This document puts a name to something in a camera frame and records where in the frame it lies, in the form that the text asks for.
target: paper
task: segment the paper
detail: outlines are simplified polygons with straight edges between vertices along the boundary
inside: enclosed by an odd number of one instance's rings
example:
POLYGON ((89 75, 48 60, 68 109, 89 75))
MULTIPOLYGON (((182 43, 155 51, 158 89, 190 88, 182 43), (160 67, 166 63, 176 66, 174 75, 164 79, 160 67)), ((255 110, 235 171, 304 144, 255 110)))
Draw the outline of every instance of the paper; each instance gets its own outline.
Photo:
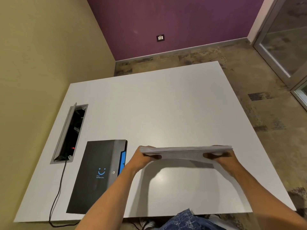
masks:
POLYGON ((208 159, 203 157, 204 153, 222 155, 224 152, 232 150, 231 146, 203 146, 203 147, 140 147, 140 152, 146 155, 161 155, 162 159, 185 159, 208 163, 208 159))

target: beige wall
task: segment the beige wall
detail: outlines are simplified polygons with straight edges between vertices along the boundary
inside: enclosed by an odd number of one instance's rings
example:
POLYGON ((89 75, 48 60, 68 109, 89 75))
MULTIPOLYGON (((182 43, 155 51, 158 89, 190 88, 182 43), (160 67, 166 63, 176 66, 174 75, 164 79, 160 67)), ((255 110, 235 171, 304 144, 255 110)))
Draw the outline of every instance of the beige wall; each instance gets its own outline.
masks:
POLYGON ((86 0, 0 0, 0 229, 51 229, 12 221, 69 84, 114 66, 86 0))
POLYGON ((272 4, 273 4, 274 0, 264 0, 263 1, 263 4, 258 12, 258 15, 255 19, 255 22, 248 34, 248 40, 250 42, 253 42, 254 39, 256 38, 259 30, 260 30, 260 27, 266 17, 266 15, 268 14, 272 4))

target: purple wall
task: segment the purple wall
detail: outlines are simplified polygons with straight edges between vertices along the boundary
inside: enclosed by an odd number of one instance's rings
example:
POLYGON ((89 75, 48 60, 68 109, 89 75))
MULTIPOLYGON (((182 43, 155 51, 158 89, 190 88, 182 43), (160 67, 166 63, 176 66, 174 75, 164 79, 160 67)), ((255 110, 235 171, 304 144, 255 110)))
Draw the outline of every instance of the purple wall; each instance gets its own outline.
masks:
POLYGON ((263 0, 87 0, 115 60, 247 37, 263 0), (165 34, 165 41, 156 36, 165 34))

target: forearm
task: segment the forearm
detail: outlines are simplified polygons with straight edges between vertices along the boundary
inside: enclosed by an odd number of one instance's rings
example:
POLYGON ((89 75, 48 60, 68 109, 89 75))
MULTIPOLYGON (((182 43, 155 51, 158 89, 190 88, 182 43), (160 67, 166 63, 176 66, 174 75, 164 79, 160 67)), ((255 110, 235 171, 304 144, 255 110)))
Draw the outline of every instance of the forearm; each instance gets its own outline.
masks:
POLYGON ((77 230, 117 230, 124 216, 129 190, 137 170, 128 164, 115 182, 94 203, 77 230))
POLYGON ((307 222, 267 191, 243 167, 234 172, 262 230, 307 229, 307 222))

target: switch plate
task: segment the switch plate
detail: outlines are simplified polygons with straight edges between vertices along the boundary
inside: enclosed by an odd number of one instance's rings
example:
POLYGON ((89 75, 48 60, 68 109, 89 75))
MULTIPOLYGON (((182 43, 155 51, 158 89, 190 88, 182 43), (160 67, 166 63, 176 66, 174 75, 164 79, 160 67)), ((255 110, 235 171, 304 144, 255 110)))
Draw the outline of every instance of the switch plate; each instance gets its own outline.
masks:
POLYGON ((165 40, 164 34, 157 35, 157 42, 164 41, 164 40, 165 40))

